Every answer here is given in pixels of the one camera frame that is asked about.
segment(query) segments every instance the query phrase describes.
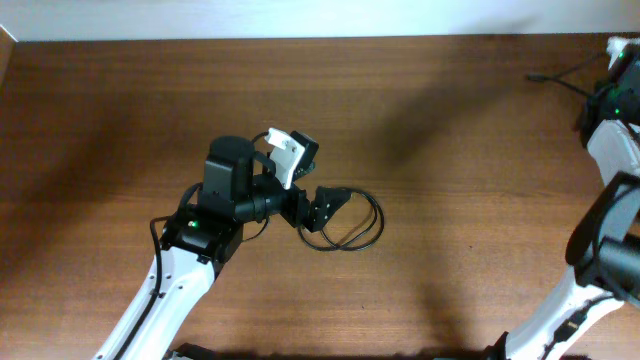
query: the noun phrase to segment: black plastic bracket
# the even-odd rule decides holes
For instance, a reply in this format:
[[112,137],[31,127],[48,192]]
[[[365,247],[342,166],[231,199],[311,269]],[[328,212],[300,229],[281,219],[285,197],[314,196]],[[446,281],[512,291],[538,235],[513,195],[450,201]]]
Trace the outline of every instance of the black plastic bracket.
[[335,213],[351,199],[351,191],[342,188],[316,189],[316,198],[311,202],[311,212],[305,227],[316,232],[322,230]]

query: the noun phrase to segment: black cable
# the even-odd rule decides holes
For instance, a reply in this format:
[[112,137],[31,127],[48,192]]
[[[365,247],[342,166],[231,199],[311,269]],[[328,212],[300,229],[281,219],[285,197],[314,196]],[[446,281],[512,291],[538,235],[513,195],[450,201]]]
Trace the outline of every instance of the black cable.
[[631,138],[635,141],[636,145],[640,147],[640,134],[631,127],[631,124],[628,121],[621,119],[620,122],[627,128],[629,135],[631,135]]
[[544,82],[550,81],[550,82],[562,85],[562,86],[566,87],[567,89],[572,90],[572,91],[574,91],[574,92],[576,92],[576,93],[578,93],[578,94],[580,94],[582,96],[585,96],[585,97],[593,96],[591,93],[589,93],[587,91],[584,91],[584,90],[580,89],[579,87],[577,87],[575,85],[569,84],[566,81],[562,81],[560,79],[556,79],[556,78],[551,77],[551,76],[546,76],[546,75],[542,75],[542,74],[528,74],[527,75],[527,80],[533,81],[533,82],[539,82],[539,83],[544,83]]
[[[322,237],[324,238],[324,240],[329,243],[329,246],[317,246],[317,245],[313,245],[311,242],[309,242],[309,240],[307,240],[304,236],[304,234],[302,233],[303,227],[300,226],[298,228],[298,235],[300,236],[300,239],[302,240],[302,242],[307,245],[308,247],[312,248],[313,250],[317,250],[317,251],[323,251],[323,252],[328,252],[328,251],[360,251],[360,250],[364,250],[370,246],[372,246],[373,244],[375,244],[378,239],[380,239],[380,235],[382,235],[382,231],[384,231],[384,213],[382,212],[382,207],[380,207],[380,204],[378,204],[378,202],[376,201],[376,199],[371,196],[371,194],[359,190],[359,189],[354,189],[354,188],[347,188],[347,187],[341,187],[338,189],[342,189],[342,190],[347,190],[350,191],[352,193],[356,193],[356,194],[360,194],[362,195],[365,199],[367,199],[367,201],[369,202],[369,204],[371,204],[371,207],[373,208],[373,220],[371,221],[371,224],[369,224],[369,226],[364,229],[363,231],[361,231],[358,235],[354,236],[351,240],[345,242],[344,244],[337,244],[334,241],[332,241],[329,236],[327,235],[327,233],[324,231],[324,228],[322,230],[320,230],[320,233],[322,234]],[[350,246],[351,244],[353,244],[354,242],[358,241],[360,238],[362,238],[363,236],[365,236],[372,228],[373,226],[376,224],[376,222],[378,221],[378,215],[380,217],[380,228],[378,229],[378,232],[373,236],[373,238],[371,238],[371,240],[367,241],[366,243],[362,244],[362,245],[358,245],[358,246]]]
[[270,222],[271,222],[271,219],[269,217],[267,217],[267,219],[264,221],[264,225],[262,225],[262,229],[260,229],[260,231],[258,231],[258,233],[253,235],[252,237],[242,240],[242,242],[247,242],[247,241],[251,241],[253,239],[257,239],[260,235],[262,235],[262,233],[265,230],[267,230],[267,227],[269,226]]
[[633,296],[630,292],[623,289],[622,286],[609,274],[607,270],[602,267],[602,263],[600,260],[600,231],[602,230],[602,225],[604,223],[604,217],[606,214],[614,207],[618,202],[620,202],[625,196],[629,195],[633,191],[638,190],[638,188],[631,186],[629,189],[624,190],[620,195],[613,198],[605,207],[604,211],[600,214],[597,221],[595,222],[595,234],[593,234],[591,240],[591,251],[593,256],[593,262],[596,265],[596,269],[598,275],[603,278],[605,284],[611,288],[611,292],[615,295],[617,299],[622,301],[626,301],[633,305],[634,307],[640,309],[640,300],[638,300],[635,296]]
[[[200,188],[202,188],[202,183],[191,185],[182,195],[179,206],[180,207],[187,206],[191,197]],[[120,347],[120,350],[118,350],[118,353],[114,357],[114,360],[119,360],[127,351],[129,344],[131,344],[131,341],[133,341],[133,339],[135,338],[138,330],[144,323],[144,320],[147,318],[147,315],[149,315],[149,312],[151,312],[151,309],[153,308],[153,304],[155,304],[156,299],[160,294],[160,286],[162,285],[162,254],[160,252],[160,240],[158,239],[158,233],[156,232],[155,224],[160,221],[167,221],[170,218],[171,216],[158,217],[158,218],[151,219],[151,222],[149,223],[149,228],[151,230],[151,238],[153,239],[153,247],[156,253],[156,284],[153,288],[153,292],[151,293],[151,298],[149,299],[147,306],[144,308],[144,310],[140,314],[140,317],[138,318],[138,321],[136,321],[136,324],[131,328],[129,335],[127,335],[127,338],[122,343],[122,346]]]
[[267,157],[267,155],[261,153],[260,151],[254,151],[253,154],[251,155],[251,161],[257,161],[260,164],[262,164],[262,166],[264,166],[269,173],[272,176],[275,176],[276,174],[276,163],[269,159],[269,157]]
[[251,142],[252,142],[253,144],[255,144],[258,140],[260,140],[260,138],[263,138],[263,137],[265,137],[265,136],[267,136],[267,135],[269,135],[269,132],[268,132],[268,131],[261,132],[260,134],[256,135],[256,136],[251,140]]
[[580,310],[576,310],[571,316],[569,316],[562,324],[553,332],[553,340],[544,347],[544,354],[540,360],[547,360],[554,347],[569,340],[580,328],[580,326],[587,320],[589,310],[594,306],[600,304],[605,300],[614,299],[613,296],[601,296],[594,300],[588,301],[587,304]]
[[124,355],[124,353],[127,351],[129,344],[131,344],[131,341],[133,341],[133,339],[135,338],[138,330],[144,323],[144,320],[147,318],[147,315],[149,315],[149,312],[151,312],[151,309],[153,308],[153,304],[155,304],[156,299],[160,294],[160,286],[162,285],[162,255],[160,253],[160,240],[158,239],[158,234],[156,233],[155,224],[159,221],[167,221],[170,218],[171,216],[163,216],[163,217],[152,219],[151,222],[149,223],[149,227],[151,228],[151,237],[153,238],[153,247],[156,253],[156,284],[153,287],[153,292],[151,293],[151,298],[149,299],[147,306],[142,311],[142,314],[140,314],[138,321],[136,321],[135,325],[133,325],[133,327],[131,328],[129,335],[122,343],[122,346],[120,347],[120,350],[114,357],[114,360],[119,360],[122,357],[122,355]]
[[593,63],[594,61],[600,59],[601,57],[607,55],[607,53],[605,52],[600,52],[592,57],[590,57],[589,59],[581,62],[580,64],[574,65],[566,70],[563,70],[555,75],[551,75],[551,76],[547,76],[547,75],[543,75],[543,74],[527,74],[526,78],[529,81],[534,81],[534,82],[539,82],[539,83],[544,83],[544,82],[553,82],[559,85],[562,85],[566,88],[568,88],[569,90],[572,90],[582,96],[585,97],[592,97],[593,94],[589,93],[588,91],[582,90],[579,87],[573,85],[573,84],[569,84],[566,81],[560,80],[560,78],[569,75],[571,73],[574,73],[580,69],[582,69],[583,67]]
[[570,67],[570,68],[568,68],[568,69],[566,69],[564,71],[561,71],[561,72],[559,72],[559,73],[557,73],[557,74],[555,74],[555,75],[553,75],[551,77],[555,78],[555,79],[560,79],[561,77],[564,77],[566,75],[574,73],[574,72],[582,69],[583,67],[595,62],[596,60],[600,59],[601,57],[605,57],[605,56],[608,56],[608,55],[609,54],[607,54],[606,52],[601,51],[601,52],[593,55],[592,57],[588,58],[587,60],[585,60],[585,61],[583,61],[583,62],[581,62],[581,63],[579,63],[577,65],[574,65],[574,66],[572,66],[572,67]]

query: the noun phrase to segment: power cord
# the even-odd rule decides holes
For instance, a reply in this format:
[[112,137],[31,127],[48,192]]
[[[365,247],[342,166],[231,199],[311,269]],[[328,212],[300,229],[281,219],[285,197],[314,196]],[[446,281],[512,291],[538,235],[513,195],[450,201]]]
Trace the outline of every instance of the power cord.
[[[378,239],[380,239],[380,235],[382,235],[382,232],[384,231],[384,213],[382,212],[382,208],[380,207],[380,204],[378,203],[378,201],[376,201],[376,199],[371,194],[365,191],[354,189],[354,188],[347,188],[347,187],[340,187],[338,189],[347,190],[352,193],[360,194],[365,199],[367,199],[367,201],[369,202],[369,204],[371,204],[371,207],[373,209],[373,220],[371,221],[371,224],[369,224],[369,226],[367,226],[366,229],[362,230],[358,235],[354,236],[351,240],[348,240],[343,244],[337,244],[336,242],[332,241],[327,235],[327,233],[324,231],[324,228],[320,230],[320,233],[322,234],[322,237],[324,238],[324,240],[329,244],[329,246],[317,246],[309,242],[309,240],[307,240],[307,238],[304,236],[302,232],[303,231],[302,226],[298,228],[298,235],[300,236],[300,239],[305,245],[307,245],[311,249],[316,251],[323,251],[323,252],[338,251],[338,250],[360,251],[372,246],[378,241]],[[373,236],[373,238],[371,238],[371,240],[365,242],[362,245],[352,246],[351,244],[355,243],[360,238],[365,236],[373,228],[376,222],[378,222],[378,219],[380,220],[380,228],[378,229],[378,232]]]

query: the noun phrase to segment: wooden table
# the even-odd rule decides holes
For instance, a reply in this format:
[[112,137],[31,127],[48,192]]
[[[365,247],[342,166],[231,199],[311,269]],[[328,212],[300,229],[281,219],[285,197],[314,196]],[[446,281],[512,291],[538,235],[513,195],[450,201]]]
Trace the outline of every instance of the wooden table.
[[[300,181],[374,193],[382,240],[318,253],[276,218],[174,346],[307,355],[481,350],[529,317],[602,190],[583,99],[523,80],[606,36],[19,43],[0,92],[0,358],[87,359],[151,264],[152,217],[209,142],[274,126],[320,143]],[[569,78],[589,87],[606,60]],[[340,236],[367,213],[348,204]],[[246,232],[257,226],[247,226]],[[571,350],[635,359],[629,307]]]

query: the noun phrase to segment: brown wooden surface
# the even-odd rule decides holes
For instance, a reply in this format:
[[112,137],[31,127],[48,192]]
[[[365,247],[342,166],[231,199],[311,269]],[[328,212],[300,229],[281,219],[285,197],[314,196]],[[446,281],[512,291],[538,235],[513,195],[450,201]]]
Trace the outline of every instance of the brown wooden surface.
[[[148,220],[201,180],[214,137],[269,126],[320,143],[301,186],[373,192],[384,237],[361,253],[318,253],[276,218],[174,346],[411,355],[492,344],[560,279],[569,235],[602,189],[570,130],[582,99],[523,75],[605,45],[595,35],[17,44],[0,92],[0,358],[94,354],[151,264]],[[570,80],[587,87],[605,69]],[[349,204],[331,234],[366,212]],[[571,352],[637,358],[639,316],[625,307]]]
[[0,27],[0,85],[11,58],[11,50],[13,50],[13,39]]

